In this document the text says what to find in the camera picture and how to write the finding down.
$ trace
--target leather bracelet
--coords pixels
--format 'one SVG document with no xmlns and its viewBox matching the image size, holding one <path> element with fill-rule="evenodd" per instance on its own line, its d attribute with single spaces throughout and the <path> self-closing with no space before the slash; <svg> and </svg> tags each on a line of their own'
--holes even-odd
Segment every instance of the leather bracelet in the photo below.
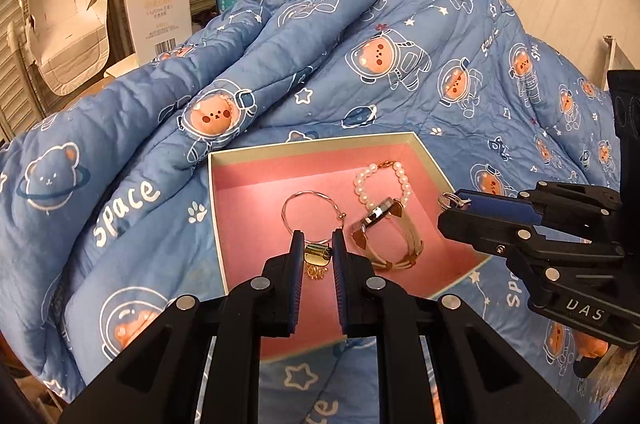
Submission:
<svg viewBox="0 0 640 424">
<path fill-rule="evenodd" d="M 382 258 L 369 243 L 367 229 L 378 223 L 382 218 L 388 216 L 395 221 L 407 243 L 407 253 L 402 260 L 397 263 Z M 421 255 L 424 243 L 420 239 L 420 234 L 415 228 L 409 214 L 402 206 L 400 200 L 386 198 L 380 205 L 375 207 L 371 213 L 351 227 L 351 238 L 363 255 L 369 259 L 376 269 L 401 270 L 408 269 L 415 265 L 415 261 Z"/>
</svg>

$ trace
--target metal screw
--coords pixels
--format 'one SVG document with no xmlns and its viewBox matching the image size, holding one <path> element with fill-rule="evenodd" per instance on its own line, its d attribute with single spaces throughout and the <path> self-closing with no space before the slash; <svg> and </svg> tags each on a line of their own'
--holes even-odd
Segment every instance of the metal screw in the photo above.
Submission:
<svg viewBox="0 0 640 424">
<path fill-rule="evenodd" d="M 175 306 L 180 310 L 191 310 L 196 306 L 196 299 L 193 296 L 180 296 L 175 302 Z"/>
<path fill-rule="evenodd" d="M 462 305 L 460 298 L 458 296 L 454 296 L 453 294 L 447 294 L 442 298 L 442 306 L 449 310 L 459 309 L 460 305 Z"/>
<path fill-rule="evenodd" d="M 367 287 L 369 287 L 370 289 L 380 290 L 383 289 L 385 285 L 386 281 L 380 276 L 371 276 L 367 279 Z"/>
<path fill-rule="evenodd" d="M 269 288 L 269 285 L 271 285 L 269 278 L 265 278 L 264 276 L 258 276 L 251 280 L 251 287 L 256 290 L 265 290 Z"/>
<path fill-rule="evenodd" d="M 549 281 L 558 281 L 560 279 L 558 269 L 554 269 L 553 267 L 549 267 L 545 270 L 545 276 Z"/>
</svg>

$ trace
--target key ring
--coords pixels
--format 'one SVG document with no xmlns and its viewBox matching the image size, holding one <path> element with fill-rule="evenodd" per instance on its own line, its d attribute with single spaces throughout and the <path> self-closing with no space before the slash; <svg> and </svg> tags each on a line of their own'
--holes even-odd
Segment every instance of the key ring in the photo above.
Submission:
<svg viewBox="0 0 640 424">
<path fill-rule="evenodd" d="M 287 221 L 287 204 L 290 200 L 293 200 L 296 197 L 302 195 L 315 195 L 320 198 L 324 198 L 327 202 L 329 202 L 333 207 L 335 212 L 338 214 L 338 219 L 340 220 L 340 228 L 344 229 L 344 219 L 347 216 L 346 213 L 343 213 L 338 205 L 331 200 L 327 195 L 323 193 L 319 193 L 317 191 L 299 191 L 291 195 L 287 200 L 284 201 L 282 205 L 282 222 L 287 230 L 293 234 L 293 230 L 289 227 L 289 223 Z M 305 240 L 305 265 L 304 269 L 306 274 L 311 279 L 322 279 L 324 275 L 329 270 L 327 265 L 331 261 L 331 248 L 327 245 L 329 243 L 330 238 L 326 240 L 319 240 L 318 242 L 313 242 L 311 240 Z"/>
<path fill-rule="evenodd" d="M 471 199 L 463 200 L 457 195 L 453 193 L 443 193 L 438 197 L 438 204 L 443 211 L 446 211 L 451 208 L 458 208 L 465 210 L 468 205 L 471 203 Z"/>
<path fill-rule="evenodd" d="M 293 234 L 293 229 L 289 227 L 289 223 L 287 221 L 287 204 L 289 203 L 290 200 L 293 200 L 294 198 L 300 197 L 302 195 L 315 195 L 316 197 L 324 198 L 324 200 L 329 202 L 334 207 L 335 212 L 338 214 L 338 219 L 340 220 L 340 228 L 344 229 L 344 219 L 347 216 L 347 213 L 343 213 L 338 207 L 338 204 L 336 204 L 333 200 L 331 200 L 331 198 L 329 198 L 324 193 L 319 193 L 317 191 L 298 191 L 297 193 L 293 193 L 289 198 L 287 198 L 287 200 L 285 200 L 284 204 L 282 205 L 282 212 L 281 212 L 282 221 L 284 223 L 284 226 L 287 228 L 287 230 L 291 234 Z M 305 240 L 305 244 L 326 245 L 329 243 L 330 240 L 331 238 L 327 238 L 326 240 L 320 240 L 319 242 L 312 242 L 310 240 Z"/>
</svg>

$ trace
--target gold charm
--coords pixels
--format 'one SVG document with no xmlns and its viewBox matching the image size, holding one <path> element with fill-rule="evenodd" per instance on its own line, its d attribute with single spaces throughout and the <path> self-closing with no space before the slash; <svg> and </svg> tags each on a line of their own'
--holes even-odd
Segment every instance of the gold charm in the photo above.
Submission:
<svg viewBox="0 0 640 424">
<path fill-rule="evenodd" d="M 311 279 L 323 279 L 328 270 L 328 267 L 311 265 L 305 261 L 305 272 Z"/>
<path fill-rule="evenodd" d="M 311 279 L 322 279 L 329 270 L 331 248 L 323 244 L 306 244 L 305 272 Z"/>
</svg>

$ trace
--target paw print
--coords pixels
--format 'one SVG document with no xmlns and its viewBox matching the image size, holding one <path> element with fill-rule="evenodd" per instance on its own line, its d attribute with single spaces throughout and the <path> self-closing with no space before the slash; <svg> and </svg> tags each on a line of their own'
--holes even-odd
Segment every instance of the paw print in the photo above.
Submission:
<svg viewBox="0 0 640 424">
<path fill-rule="evenodd" d="M 204 217 L 208 212 L 202 204 L 198 204 L 197 202 L 192 202 L 191 207 L 187 209 L 187 211 L 189 212 L 190 224 L 201 222 L 202 220 L 204 220 Z"/>
</svg>

